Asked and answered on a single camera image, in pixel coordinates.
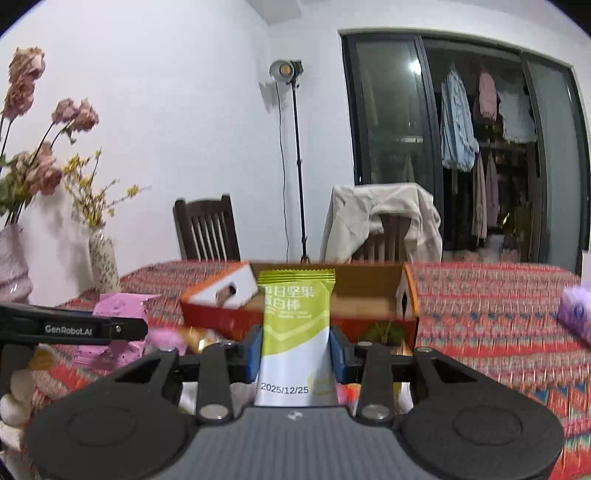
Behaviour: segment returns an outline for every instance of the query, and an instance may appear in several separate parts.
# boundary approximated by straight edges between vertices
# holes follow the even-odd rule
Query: closet
[[[342,41],[356,184],[432,193],[444,260],[580,268],[589,146],[569,68],[445,34]]]

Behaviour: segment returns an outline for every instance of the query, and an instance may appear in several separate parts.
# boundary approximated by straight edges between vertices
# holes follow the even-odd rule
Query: red woven tablecloth
[[[172,326],[183,321],[180,294],[225,268],[214,262],[158,264],[126,276],[122,286],[130,293],[161,294],[148,303],[148,322]],[[591,473],[591,353],[555,318],[563,289],[579,279],[524,264],[413,264],[412,272],[421,309],[417,345],[431,345],[552,410],[567,436],[553,480]],[[92,310],[97,299],[90,291],[64,307]],[[36,408],[100,375],[72,367],[74,347],[56,349],[58,364],[36,374]]]

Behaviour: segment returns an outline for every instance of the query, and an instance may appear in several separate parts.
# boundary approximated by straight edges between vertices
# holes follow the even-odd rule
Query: light blue shirt
[[[441,160],[445,168],[471,171],[478,141],[464,83],[452,65],[441,84]]]

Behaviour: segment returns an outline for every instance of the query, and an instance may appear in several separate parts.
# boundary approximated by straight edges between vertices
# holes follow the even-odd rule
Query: pink vase
[[[21,244],[21,228],[7,225],[0,231],[0,301],[26,303],[33,291],[29,266]]]

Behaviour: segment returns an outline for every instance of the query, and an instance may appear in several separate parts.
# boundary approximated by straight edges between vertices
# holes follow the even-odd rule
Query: chair backrest
[[[369,234],[368,239],[357,249],[352,260],[372,262],[405,262],[404,237],[410,227],[410,219],[396,215],[380,215],[384,233]]]
[[[225,194],[220,200],[174,202],[185,254],[190,260],[240,260],[232,202]]]

